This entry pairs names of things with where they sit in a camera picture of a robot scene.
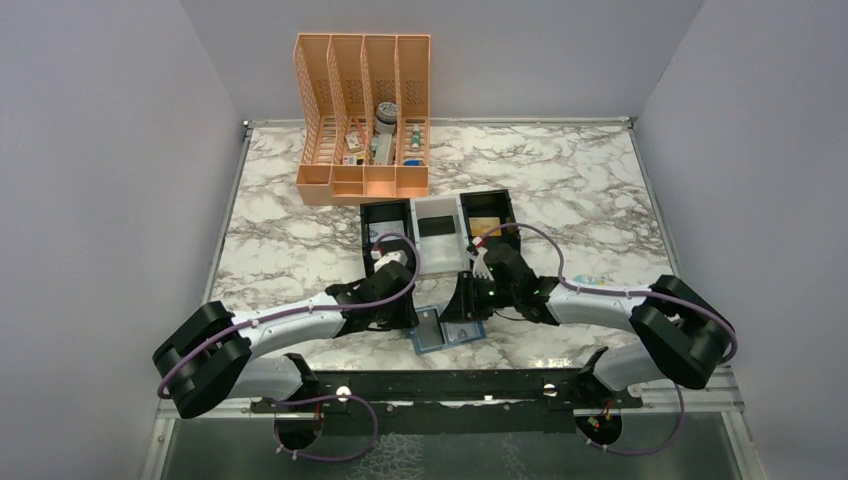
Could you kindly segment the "blue leather card holder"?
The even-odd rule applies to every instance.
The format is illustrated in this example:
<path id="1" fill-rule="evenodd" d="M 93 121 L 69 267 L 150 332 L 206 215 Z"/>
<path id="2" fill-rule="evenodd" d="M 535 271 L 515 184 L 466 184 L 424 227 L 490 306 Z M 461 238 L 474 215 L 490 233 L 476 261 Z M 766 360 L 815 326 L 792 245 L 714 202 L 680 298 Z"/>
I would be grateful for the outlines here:
<path id="1" fill-rule="evenodd" d="M 418 325 L 406 333 L 417 355 L 424 355 L 459 345 L 483 340 L 486 333 L 481 321 L 465 323 L 440 323 L 442 307 L 436 305 L 418 307 Z"/>

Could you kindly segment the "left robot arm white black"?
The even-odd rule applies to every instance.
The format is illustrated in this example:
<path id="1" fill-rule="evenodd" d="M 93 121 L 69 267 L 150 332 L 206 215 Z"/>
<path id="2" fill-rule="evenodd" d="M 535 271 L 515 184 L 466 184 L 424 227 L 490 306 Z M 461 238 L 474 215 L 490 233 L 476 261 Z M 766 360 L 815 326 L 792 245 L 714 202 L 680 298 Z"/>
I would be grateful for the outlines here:
<path id="1" fill-rule="evenodd" d="M 157 395 L 171 400 L 183 419 L 203 415 L 228 398 L 272 397 L 290 410 L 302 410 L 313 401 L 315 387 L 303 364 L 286 357 L 260 371 L 250 363 L 372 326 L 407 328 L 418 276 L 417 261 L 395 251 L 381 258 L 370 276 L 281 307 L 232 312 L 220 301 L 207 302 L 154 351 L 161 376 Z"/>

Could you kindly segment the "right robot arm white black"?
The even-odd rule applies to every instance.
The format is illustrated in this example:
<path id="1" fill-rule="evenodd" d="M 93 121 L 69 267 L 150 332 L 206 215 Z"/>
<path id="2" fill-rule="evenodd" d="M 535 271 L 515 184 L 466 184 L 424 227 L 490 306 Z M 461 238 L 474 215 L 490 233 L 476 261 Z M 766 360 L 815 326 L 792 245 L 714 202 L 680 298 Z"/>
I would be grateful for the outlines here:
<path id="1" fill-rule="evenodd" d="M 580 370 L 577 393 L 592 407 L 654 380 L 702 389 L 737 346 L 727 321 L 673 275 L 642 290 L 561 282 L 536 275 L 506 244 L 480 250 L 475 262 L 482 270 L 459 273 L 440 322 L 482 321 L 512 308 L 532 323 L 595 325 L 637 336 L 623 347 L 597 350 Z"/>

